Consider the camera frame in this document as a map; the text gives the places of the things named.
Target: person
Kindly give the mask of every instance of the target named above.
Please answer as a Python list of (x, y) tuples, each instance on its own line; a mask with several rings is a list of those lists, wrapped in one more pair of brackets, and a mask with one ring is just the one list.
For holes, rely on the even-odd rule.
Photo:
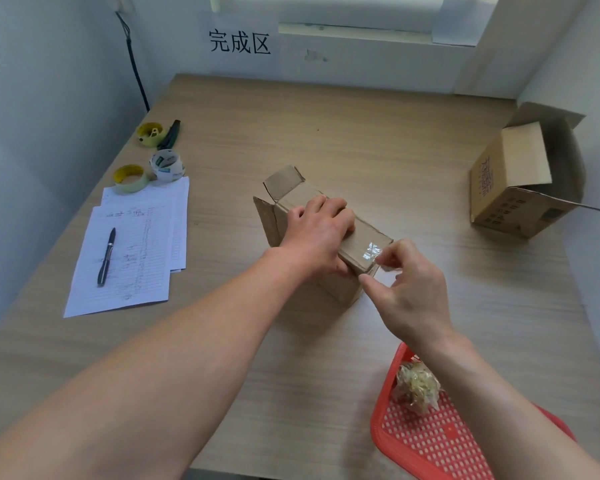
[[(324, 196), (289, 211), (280, 247), (90, 366), (0, 436), (0, 479), (177, 479), (231, 406), (273, 320), (338, 257), (354, 215)], [(442, 272), (410, 241), (360, 282), (387, 328), (451, 396), (497, 479), (600, 479), (600, 464), (505, 382), (452, 326)]]

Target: wooden table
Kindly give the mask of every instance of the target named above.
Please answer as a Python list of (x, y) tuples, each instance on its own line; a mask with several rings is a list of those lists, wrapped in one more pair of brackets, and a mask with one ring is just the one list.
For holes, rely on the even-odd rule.
[[(472, 228), (468, 169), (512, 102), (177, 76), (146, 121), (182, 120), (191, 179), (187, 269), (168, 302), (62, 319), (91, 208), (131, 137), (0, 327), (0, 432), (83, 368), (247, 268), (267, 242), (251, 200), (295, 164), (371, 224), (410, 237), (447, 275), (452, 316), (529, 399), (600, 460), (600, 354), (557, 229), (531, 241)], [(280, 479), (409, 478), (369, 418), (398, 346), (366, 296), (343, 310), (305, 285), (269, 332), (195, 467)]]

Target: power cord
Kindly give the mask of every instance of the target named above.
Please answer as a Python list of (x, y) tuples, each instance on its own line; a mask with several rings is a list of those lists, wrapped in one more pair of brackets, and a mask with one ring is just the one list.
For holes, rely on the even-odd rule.
[(116, 15), (118, 16), (120, 23), (122, 23), (122, 30), (125, 31), (125, 37), (127, 38), (127, 49), (129, 51), (129, 59), (131, 59), (131, 67), (133, 67), (133, 69), (134, 69), (134, 74), (136, 75), (136, 81), (138, 83), (138, 87), (140, 88), (140, 92), (142, 93), (142, 99), (144, 99), (144, 106), (146, 108), (146, 112), (149, 112), (149, 109), (150, 109), (149, 101), (146, 100), (146, 94), (144, 93), (144, 87), (142, 86), (142, 81), (140, 80), (140, 74), (138, 74), (138, 67), (136, 67), (136, 59), (134, 58), (134, 51), (133, 51), (133, 49), (131, 49), (131, 29), (129, 28), (128, 24), (122, 18), (122, 15), (120, 15), (119, 11), (116, 12)]

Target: sheet of paper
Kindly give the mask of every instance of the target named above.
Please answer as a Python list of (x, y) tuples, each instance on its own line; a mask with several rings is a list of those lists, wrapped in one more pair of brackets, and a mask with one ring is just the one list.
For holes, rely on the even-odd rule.
[(495, 7), (476, 0), (444, 0), (431, 33), (433, 43), (478, 45)]
[(187, 267), (187, 204), (189, 202), (189, 177), (165, 184), (154, 180), (143, 190), (133, 194), (120, 192), (116, 187), (107, 187), (102, 192), (102, 205), (140, 203), (144, 201), (175, 202), (173, 218), (173, 245), (171, 247), (171, 269)]
[(275, 19), (202, 11), (198, 24), (211, 73), (280, 77), (280, 38)]
[[(169, 298), (173, 202), (94, 207), (76, 263), (64, 317)], [(109, 234), (116, 240), (104, 286), (97, 284)]]

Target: small cardboard box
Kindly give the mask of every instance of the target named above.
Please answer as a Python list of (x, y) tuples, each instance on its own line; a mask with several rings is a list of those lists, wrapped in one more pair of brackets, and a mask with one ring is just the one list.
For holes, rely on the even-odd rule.
[(574, 112), (524, 103), (475, 161), (471, 222), (529, 238), (582, 203), (585, 169)]
[[(268, 177), (264, 186), (274, 203), (257, 197), (253, 198), (253, 202), (258, 209), (269, 245), (273, 248), (279, 246), (285, 236), (288, 211), (299, 205), (306, 205), (322, 192), (307, 183), (297, 168), (291, 165)], [(374, 259), (392, 242), (390, 237), (356, 217), (356, 230), (345, 236), (338, 252), (356, 276), (331, 274), (321, 278), (320, 284), (343, 305), (351, 305), (362, 290), (357, 276), (363, 273), (373, 276), (378, 268)]]

